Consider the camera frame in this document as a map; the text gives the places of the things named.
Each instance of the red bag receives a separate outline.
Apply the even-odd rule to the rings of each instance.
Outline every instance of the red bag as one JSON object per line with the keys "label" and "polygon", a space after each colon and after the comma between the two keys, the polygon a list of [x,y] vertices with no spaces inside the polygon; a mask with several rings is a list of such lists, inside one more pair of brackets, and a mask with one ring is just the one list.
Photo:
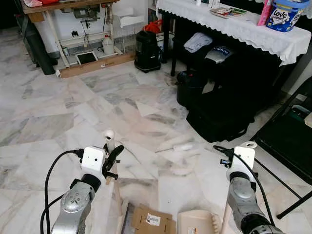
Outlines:
{"label": "red bag", "polygon": [[143,31],[160,33],[159,26],[162,24],[162,20],[156,20],[154,22],[150,22],[150,24],[143,27]]}
{"label": "red bag", "polygon": [[50,4],[50,3],[58,2],[59,0],[41,0],[41,1],[42,1],[42,4],[45,5],[45,4]]}

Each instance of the marble floor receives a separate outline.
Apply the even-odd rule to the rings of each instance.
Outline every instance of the marble floor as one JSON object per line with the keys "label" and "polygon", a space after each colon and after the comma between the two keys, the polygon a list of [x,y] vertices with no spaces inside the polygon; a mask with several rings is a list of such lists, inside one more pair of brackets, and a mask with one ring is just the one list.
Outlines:
{"label": "marble floor", "polygon": [[[61,80],[45,76],[31,63],[14,28],[0,31],[0,54],[0,234],[38,234],[43,185],[51,163],[65,150],[103,146],[107,128],[114,129],[126,147],[117,165],[123,198],[134,206],[143,203],[171,213],[174,220],[178,212],[192,209],[207,209],[222,218],[229,185],[226,168],[219,164],[224,156],[185,120],[187,110],[176,101],[170,63],[148,74],[128,62]],[[178,63],[177,71],[181,70],[185,66]],[[259,114],[244,136],[218,144],[234,147],[247,141],[278,107]],[[173,146],[187,142],[196,147],[173,151]],[[259,147],[256,157],[300,195],[311,189]],[[273,215],[296,201],[257,164],[254,170]],[[78,158],[64,156],[50,178],[50,199],[80,176]],[[117,207],[112,193],[112,183],[97,192],[86,221],[87,234],[114,233]],[[264,211],[259,190],[256,195]],[[58,212],[57,204],[50,211],[51,223]],[[275,221],[286,234],[311,234],[312,199]],[[229,225],[229,233],[239,233],[232,219]]]}

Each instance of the black bag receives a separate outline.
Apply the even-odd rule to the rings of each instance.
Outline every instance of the black bag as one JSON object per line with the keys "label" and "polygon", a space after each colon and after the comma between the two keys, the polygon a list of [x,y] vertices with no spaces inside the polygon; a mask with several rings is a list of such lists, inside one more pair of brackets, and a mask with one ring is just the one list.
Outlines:
{"label": "black bag", "polygon": [[176,100],[181,106],[188,106],[203,92],[207,79],[197,71],[183,71],[177,77]]}
{"label": "black bag", "polygon": [[186,120],[208,142],[231,141],[254,122],[258,103],[250,94],[221,88],[202,94],[190,106]]}

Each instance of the wooden board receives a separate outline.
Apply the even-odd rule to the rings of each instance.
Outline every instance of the wooden board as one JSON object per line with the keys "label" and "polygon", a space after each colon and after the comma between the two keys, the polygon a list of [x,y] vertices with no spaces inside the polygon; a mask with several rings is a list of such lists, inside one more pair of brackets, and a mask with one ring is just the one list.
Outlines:
{"label": "wooden board", "polygon": [[23,6],[23,11],[25,14],[36,13],[36,12],[43,12],[49,10],[56,10],[62,8],[72,8],[72,7],[81,7],[93,4],[100,4],[100,3],[110,3],[110,2],[117,2],[119,0],[78,0],[78,1],[71,1],[65,3],[52,3],[46,4],[43,6],[36,6],[36,7],[28,7],[25,5],[23,0],[20,0]]}
{"label": "wooden board", "polygon": [[42,12],[30,13],[28,14],[28,17],[32,23],[44,21]]}
{"label": "wooden board", "polygon": [[134,54],[114,55],[99,61],[89,62],[80,66],[68,67],[59,71],[61,78],[69,78],[80,74],[105,69],[106,67],[134,60]]}

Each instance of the magazine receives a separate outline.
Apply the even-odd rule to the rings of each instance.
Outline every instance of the magazine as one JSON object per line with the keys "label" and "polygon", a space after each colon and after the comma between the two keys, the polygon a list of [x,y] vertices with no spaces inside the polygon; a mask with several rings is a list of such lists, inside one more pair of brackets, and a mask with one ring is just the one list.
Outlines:
{"label": "magazine", "polygon": [[234,16],[240,16],[245,14],[247,11],[233,8],[233,7],[220,7],[216,9],[211,9],[210,12],[216,16],[220,16],[223,18],[231,18]]}

